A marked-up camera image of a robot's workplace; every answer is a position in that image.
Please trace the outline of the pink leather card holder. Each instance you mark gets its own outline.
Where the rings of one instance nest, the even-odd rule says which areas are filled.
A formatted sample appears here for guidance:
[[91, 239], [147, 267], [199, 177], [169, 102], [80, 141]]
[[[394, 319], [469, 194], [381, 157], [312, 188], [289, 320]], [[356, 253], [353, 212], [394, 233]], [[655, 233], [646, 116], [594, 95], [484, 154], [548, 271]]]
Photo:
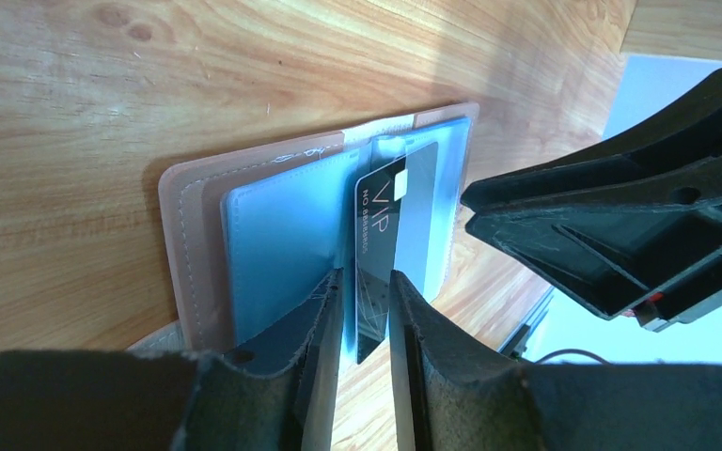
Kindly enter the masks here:
[[439, 146], [423, 288], [443, 285], [479, 115], [462, 102], [175, 164], [158, 183], [177, 319], [141, 350], [235, 348], [345, 272], [344, 349], [356, 356], [355, 187], [430, 143]]

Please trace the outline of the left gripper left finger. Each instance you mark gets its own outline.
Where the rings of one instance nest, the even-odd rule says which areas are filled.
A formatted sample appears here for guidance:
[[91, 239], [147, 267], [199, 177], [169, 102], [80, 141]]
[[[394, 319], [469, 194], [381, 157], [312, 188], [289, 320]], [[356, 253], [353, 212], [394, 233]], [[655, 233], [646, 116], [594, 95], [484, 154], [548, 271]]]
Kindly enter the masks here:
[[326, 450], [342, 280], [225, 354], [0, 352], [0, 450]]

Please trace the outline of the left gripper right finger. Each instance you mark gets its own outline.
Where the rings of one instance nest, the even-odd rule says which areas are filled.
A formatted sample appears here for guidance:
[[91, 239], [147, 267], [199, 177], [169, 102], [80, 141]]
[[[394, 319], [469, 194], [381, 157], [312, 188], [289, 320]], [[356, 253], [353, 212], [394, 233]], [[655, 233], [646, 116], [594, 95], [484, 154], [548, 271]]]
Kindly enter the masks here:
[[508, 358], [389, 283], [401, 450], [722, 450], [722, 365]]

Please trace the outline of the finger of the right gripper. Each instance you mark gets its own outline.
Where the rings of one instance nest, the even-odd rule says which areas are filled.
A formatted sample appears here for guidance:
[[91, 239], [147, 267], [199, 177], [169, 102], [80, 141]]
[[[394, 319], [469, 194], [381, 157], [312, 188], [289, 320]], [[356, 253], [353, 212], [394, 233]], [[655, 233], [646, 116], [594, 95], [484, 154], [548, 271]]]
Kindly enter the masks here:
[[473, 211], [533, 197], [636, 181], [722, 155], [722, 69], [634, 127], [575, 153], [472, 182]]
[[722, 306], [722, 224], [689, 212], [476, 214], [466, 230], [600, 319], [661, 332]]

